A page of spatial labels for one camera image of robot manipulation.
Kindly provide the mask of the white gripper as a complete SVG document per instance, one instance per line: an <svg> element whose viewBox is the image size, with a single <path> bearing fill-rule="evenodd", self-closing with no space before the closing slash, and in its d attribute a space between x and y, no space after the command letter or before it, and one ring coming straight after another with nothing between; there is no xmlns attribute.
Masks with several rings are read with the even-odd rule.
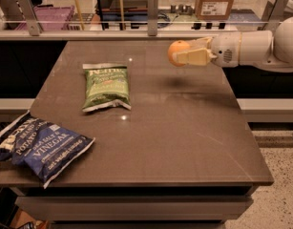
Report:
<svg viewBox="0 0 293 229"><path fill-rule="evenodd" d="M212 62L223 68L263 66L271 53L271 31L231 31L190 40L191 51L175 53L179 65L206 66Z"/></svg>

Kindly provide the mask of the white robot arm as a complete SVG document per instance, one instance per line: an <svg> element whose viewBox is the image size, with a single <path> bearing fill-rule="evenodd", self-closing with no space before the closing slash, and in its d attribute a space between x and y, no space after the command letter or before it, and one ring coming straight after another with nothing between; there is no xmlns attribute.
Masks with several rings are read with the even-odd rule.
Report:
<svg viewBox="0 0 293 229"><path fill-rule="evenodd" d="M253 66L277 72L293 73L293 17L272 31L230 31L213 37L179 40L168 49L169 61L178 67L206 66L222 68Z"/></svg>

